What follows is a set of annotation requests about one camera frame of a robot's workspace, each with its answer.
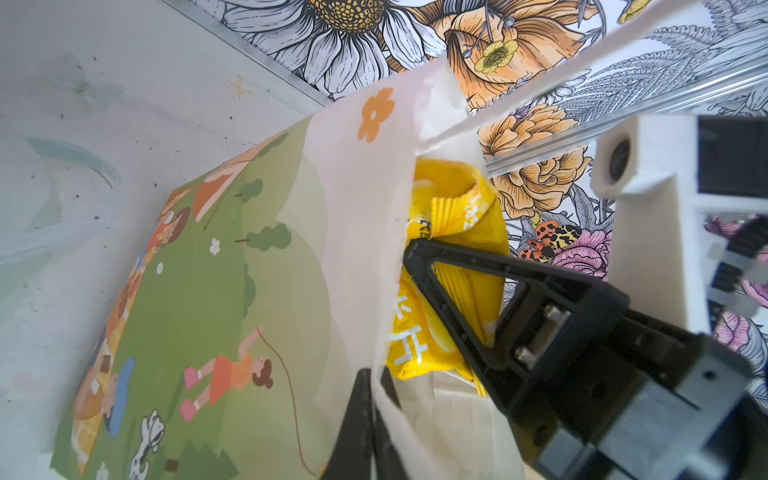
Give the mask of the white paper bag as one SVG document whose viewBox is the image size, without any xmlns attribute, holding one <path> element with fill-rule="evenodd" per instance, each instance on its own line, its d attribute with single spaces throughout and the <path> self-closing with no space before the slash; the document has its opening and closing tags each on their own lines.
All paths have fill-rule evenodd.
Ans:
<svg viewBox="0 0 768 480">
<path fill-rule="evenodd" d="M 384 404 L 422 478 L 516 473 L 478 377 L 402 264 L 415 239 L 507 254 L 444 59 L 332 104 L 174 190 L 56 435 L 66 479 L 318 479 L 356 377 L 457 386 Z"/>
</svg>

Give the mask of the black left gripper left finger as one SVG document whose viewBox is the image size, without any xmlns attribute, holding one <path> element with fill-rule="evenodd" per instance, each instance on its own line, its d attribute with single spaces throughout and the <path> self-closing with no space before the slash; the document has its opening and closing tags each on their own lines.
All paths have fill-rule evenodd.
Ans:
<svg viewBox="0 0 768 480">
<path fill-rule="evenodd" d="M 357 373 L 325 480 L 406 480 L 408 475 L 371 393 L 369 368 Z"/>
</svg>

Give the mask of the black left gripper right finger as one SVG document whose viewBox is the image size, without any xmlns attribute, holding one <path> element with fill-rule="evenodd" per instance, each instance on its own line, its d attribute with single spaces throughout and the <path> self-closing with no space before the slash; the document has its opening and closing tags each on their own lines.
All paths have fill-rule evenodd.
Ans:
<svg viewBox="0 0 768 480">
<path fill-rule="evenodd" d="M 403 264 L 508 418 L 533 393 L 562 383 L 586 350 L 613 332 L 629 307 L 628 295 L 575 270 L 436 240 L 412 241 Z M 440 265 L 515 281 L 515 294 L 497 318 L 493 345 L 480 339 L 457 296 L 438 279 Z"/>
</svg>

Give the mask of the yellow snack packet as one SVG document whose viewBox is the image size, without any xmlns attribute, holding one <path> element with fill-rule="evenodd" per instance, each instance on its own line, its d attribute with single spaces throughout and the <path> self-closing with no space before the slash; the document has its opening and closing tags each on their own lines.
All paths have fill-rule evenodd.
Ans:
<svg viewBox="0 0 768 480">
<path fill-rule="evenodd" d="M 508 255 L 509 244 L 497 191 L 475 167 L 420 159 L 416 163 L 407 222 L 408 240 L 426 239 Z M 434 272 L 467 323 L 487 347 L 494 343 L 503 278 L 438 263 Z M 452 372 L 487 394 L 478 375 L 408 272 L 399 280 L 386 365 L 399 380 Z"/>
</svg>

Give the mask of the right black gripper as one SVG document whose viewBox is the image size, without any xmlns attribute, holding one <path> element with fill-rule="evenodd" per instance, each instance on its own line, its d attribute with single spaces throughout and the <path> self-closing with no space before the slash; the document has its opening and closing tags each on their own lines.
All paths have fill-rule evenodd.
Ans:
<svg viewBox="0 0 768 480">
<path fill-rule="evenodd" d="M 762 308 L 742 286 L 766 285 L 766 242 L 737 253 L 724 229 L 767 215 L 766 118 L 633 116 L 599 136 L 591 188 L 615 203 L 607 280 L 632 309 L 709 333 Z"/>
</svg>

